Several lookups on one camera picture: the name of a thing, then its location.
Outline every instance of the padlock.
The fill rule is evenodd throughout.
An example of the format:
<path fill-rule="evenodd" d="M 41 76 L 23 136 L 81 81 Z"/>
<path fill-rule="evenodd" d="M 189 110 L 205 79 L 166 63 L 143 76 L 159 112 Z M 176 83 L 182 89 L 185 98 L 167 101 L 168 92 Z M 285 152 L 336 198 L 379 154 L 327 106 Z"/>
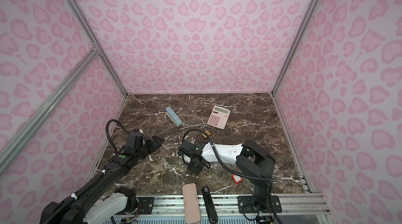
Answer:
<path fill-rule="evenodd" d="M 206 126 L 202 127 L 203 130 L 205 131 L 206 134 L 208 134 L 209 136 L 212 136 L 212 133 L 210 133 L 208 130 L 205 129 Z M 202 136 L 204 138 L 207 138 L 207 135 L 205 135 L 204 133 L 202 134 Z"/>

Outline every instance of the side wall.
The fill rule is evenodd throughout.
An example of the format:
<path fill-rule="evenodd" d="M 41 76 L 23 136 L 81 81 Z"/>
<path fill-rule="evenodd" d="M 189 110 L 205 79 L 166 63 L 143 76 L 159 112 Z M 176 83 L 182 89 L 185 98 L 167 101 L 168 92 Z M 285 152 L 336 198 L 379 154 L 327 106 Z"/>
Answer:
<path fill-rule="evenodd" d="M 276 95 L 337 223 L 402 222 L 402 0 L 322 0 Z"/>
<path fill-rule="evenodd" d="M 64 0 L 0 0 L 0 153 L 91 45 Z"/>
<path fill-rule="evenodd" d="M 122 102 L 96 58 L 0 178 L 0 222 L 38 223 L 48 203 L 79 189 Z"/>
<path fill-rule="evenodd" d="M 77 0 L 128 92 L 269 92 L 310 0 Z"/>

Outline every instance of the marble tabletop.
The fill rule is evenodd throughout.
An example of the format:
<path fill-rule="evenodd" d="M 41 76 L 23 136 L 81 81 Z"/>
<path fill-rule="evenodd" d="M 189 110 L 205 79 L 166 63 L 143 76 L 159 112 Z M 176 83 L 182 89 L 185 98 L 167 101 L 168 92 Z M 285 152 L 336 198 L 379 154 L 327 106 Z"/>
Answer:
<path fill-rule="evenodd" d="M 181 194 L 182 186 L 188 183 L 196 183 L 198 193 L 206 185 L 212 193 L 252 193 L 253 184 L 250 181 L 235 184 L 232 174 L 217 162 L 212 163 L 211 169 L 204 168 L 195 176 L 187 171 L 177 155 L 184 132 L 205 126 L 214 105 L 231 111 L 225 129 L 210 129 L 215 144 L 242 144 L 246 139 L 256 141 L 277 160 L 274 170 L 277 183 L 273 192 L 304 192 L 272 99 L 267 93 L 255 93 L 130 95 L 119 121 L 128 130 L 140 128 L 145 136 L 156 135 L 163 139 L 163 143 L 159 150 L 135 166 L 107 194 L 111 194 L 117 186 L 135 188 L 139 195 Z M 165 112 L 168 106 L 183 121 L 183 125 L 177 127 L 169 119 Z M 125 143 L 126 134 L 117 127 L 111 138 L 119 148 Z M 190 141 L 203 139 L 198 133 L 189 133 Z M 112 151 L 108 144 L 100 164 L 107 162 Z"/>

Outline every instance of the calculator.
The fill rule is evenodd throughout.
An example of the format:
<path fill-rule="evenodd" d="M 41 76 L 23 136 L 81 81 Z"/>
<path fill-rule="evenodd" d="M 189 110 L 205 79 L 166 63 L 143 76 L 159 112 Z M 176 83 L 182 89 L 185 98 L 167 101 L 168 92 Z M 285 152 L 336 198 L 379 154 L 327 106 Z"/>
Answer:
<path fill-rule="evenodd" d="M 212 113 L 209 116 L 207 124 L 219 129 L 224 129 L 228 121 L 230 111 L 226 108 L 214 106 Z"/>

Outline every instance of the pink leopard print wallpaper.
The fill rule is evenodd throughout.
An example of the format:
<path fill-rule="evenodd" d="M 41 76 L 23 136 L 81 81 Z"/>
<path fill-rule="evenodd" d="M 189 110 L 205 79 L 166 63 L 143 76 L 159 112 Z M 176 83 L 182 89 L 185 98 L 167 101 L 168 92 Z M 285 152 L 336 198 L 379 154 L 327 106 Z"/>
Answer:
<path fill-rule="evenodd" d="M 84 183 L 123 96 L 96 58 L 0 178 L 0 222 L 38 223 Z"/>
<path fill-rule="evenodd" d="M 0 0 L 0 153 L 90 45 L 64 0 Z"/>
<path fill-rule="evenodd" d="M 402 0 L 322 0 L 277 97 L 337 223 L 402 223 Z"/>
<path fill-rule="evenodd" d="M 310 0 L 77 0 L 128 92 L 269 92 Z"/>

